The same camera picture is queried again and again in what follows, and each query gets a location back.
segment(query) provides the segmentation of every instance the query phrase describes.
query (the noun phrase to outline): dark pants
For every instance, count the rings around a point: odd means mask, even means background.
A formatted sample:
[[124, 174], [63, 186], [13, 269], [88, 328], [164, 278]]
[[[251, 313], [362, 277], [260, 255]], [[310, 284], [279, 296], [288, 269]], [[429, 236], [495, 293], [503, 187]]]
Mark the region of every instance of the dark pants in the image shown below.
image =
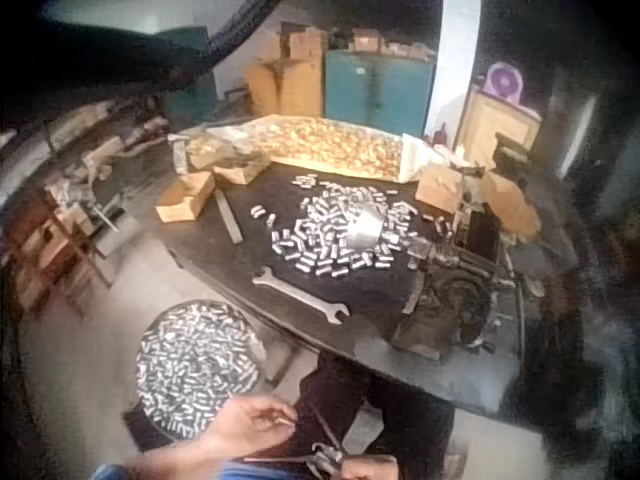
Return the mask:
[[[289, 442], [263, 456], [311, 453], [314, 442], [331, 444], [311, 405], [342, 440], [365, 400], [382, 410], [384, 429], [365, 453], [393, 455], [404, 480], [440, 478], [454, 407], [427, 393], [391, 382], [347, 360], [322, 353], [318, 367], [300, 382], [296, 403], [299, 421]], [[304, 465], [280, 463], [276, 468], [308, 473]]]

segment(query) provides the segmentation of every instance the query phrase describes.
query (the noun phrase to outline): purple object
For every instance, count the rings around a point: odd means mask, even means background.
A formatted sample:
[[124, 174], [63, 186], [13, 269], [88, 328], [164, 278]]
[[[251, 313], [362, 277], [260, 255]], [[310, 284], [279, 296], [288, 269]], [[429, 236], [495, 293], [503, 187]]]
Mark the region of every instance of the purple object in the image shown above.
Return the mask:
[[520, 103], [522, 75], [512, 65], [498, 62], [489, 67], [484, 91], [514, 105]]

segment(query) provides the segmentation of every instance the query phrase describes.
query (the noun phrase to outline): pliers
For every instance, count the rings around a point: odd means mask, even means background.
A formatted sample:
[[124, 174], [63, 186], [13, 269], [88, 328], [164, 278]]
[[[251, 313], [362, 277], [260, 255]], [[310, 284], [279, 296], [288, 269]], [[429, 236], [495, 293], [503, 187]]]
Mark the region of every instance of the pliers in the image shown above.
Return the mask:
[[318, 480], [326, 480], [327, 477], [323, 474], [327, 474], [330, 478], [339, 473], [347, 452], [334, 435], [327, 421], [320, 415], [318, 409], [311, 405], [311, 410], [333, 446], [315, 442], [311, 445], [312, 453], [309, 455], [300, 457], [246, 457], [243, 461], [251, 463], [304, 463]]

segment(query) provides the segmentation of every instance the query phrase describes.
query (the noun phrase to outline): black table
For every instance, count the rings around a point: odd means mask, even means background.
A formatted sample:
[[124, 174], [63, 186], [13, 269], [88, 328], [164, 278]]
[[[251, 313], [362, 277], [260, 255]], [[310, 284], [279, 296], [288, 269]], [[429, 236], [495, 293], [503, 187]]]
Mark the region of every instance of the black table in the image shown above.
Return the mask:
[[[503, 417], [505, 392], [519, 373], [516, 326], [503, 322], [495, 338], [495, 354], [456, 349], [441, 362], [422, 358], [389, 345], [386, 338], [401, 319], [413, 272], [407, 270], [406, 254], [398, 255], [391, 270], [360, 270], [342, 279], [306, 275], [271, 250], [264, 219], [255, 220], [249, 210], [262, 204], [278, 215], [278, 222], [293, 223], [298, 205], [311, 190], [291, 185], [303, 169], [272, 164], [249, 186], [222, 186], [244, 236], [233, 245], [212, 195], [195, 222], [163, 224], [154, 202], [175, 179], [170, 151], [160, 146], [147, 152], [123, 175], [136, 178], [125, 207], [142, 225], [158, 236], [178, 263], [200, 276], [212, 288], [259, 320], [287, 332], [309, 346], [325, 349], [354, 360], [382, 375], [414, 385], [468, 411]], [[399, 199], [412, 200], [415, 184], [400, 186], [385, 182], [320, 174], [321, 179], [342, 185], [373, 185], [400, 190]], [[413, 228], [424, 228], [420, 219]], [[274, 274], [319, 298], [344, 302], [351, 317], [342, 326], [327, 323], [322, 313], [270, 287], [255, 286], [252, 277], [263, 265]], [[500, 310], [513, 313], [513, 298], [503, 296]]]

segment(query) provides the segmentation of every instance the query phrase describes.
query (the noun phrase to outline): person's hand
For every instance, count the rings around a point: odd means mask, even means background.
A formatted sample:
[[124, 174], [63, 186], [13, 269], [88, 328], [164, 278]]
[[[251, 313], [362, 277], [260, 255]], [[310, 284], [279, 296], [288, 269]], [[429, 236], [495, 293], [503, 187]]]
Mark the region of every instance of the person's hand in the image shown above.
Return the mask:
[[398, 462], [391, 455], [347, 457], [342, 463], [343, 480], [398, 480]]
[[284, 443], [293, 435], [296, 411], [273, 395], [235, 395], [202, 434], [218, 458], [236, 458]]

